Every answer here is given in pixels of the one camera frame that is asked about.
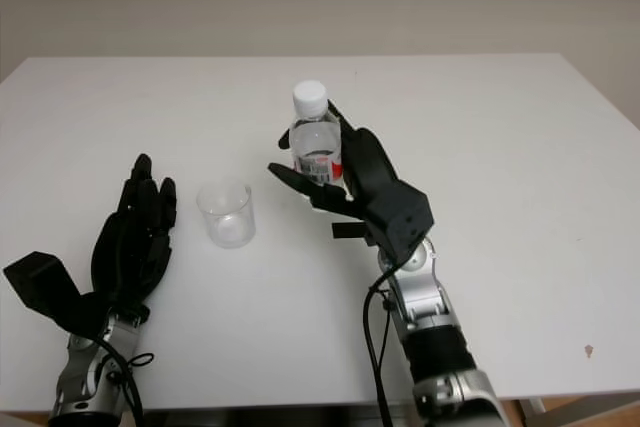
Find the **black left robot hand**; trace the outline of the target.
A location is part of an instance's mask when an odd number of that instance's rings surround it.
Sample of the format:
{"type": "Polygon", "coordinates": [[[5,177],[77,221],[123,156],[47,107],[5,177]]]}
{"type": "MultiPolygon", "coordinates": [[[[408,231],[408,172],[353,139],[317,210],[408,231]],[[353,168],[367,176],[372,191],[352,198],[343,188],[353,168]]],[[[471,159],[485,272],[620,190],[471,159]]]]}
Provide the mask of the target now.
{"type": "Polygon", "coordinates": [[[177,215],[176,184],[152,178],[152,160],[140,154],[109,215],[91,259],[93,291],[118,314],[140,324],[145,301],[162,280],[171,256],[170,230],[177,215]]]}

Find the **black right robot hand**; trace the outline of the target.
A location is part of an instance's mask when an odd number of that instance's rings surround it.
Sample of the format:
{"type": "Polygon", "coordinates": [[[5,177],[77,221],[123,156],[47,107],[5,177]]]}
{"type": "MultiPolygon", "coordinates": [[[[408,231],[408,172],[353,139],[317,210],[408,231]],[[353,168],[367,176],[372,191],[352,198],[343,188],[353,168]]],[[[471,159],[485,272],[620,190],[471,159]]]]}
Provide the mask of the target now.
{"type": "Polygon", "coordinates": [[[322,187],[279,163],[271,162],[268,170],[285,185],[308,197],[314,208],[353,219],[332,225],[335,239],[362,238],[367,245],[378,245],[389,252],[412,249],[415,229],[412,219],[404,218],[398,210],[404,192],[382,144],[370,130],[354,128],[333,103],[328,110],[340,126],[346,186],[322,187]]]}

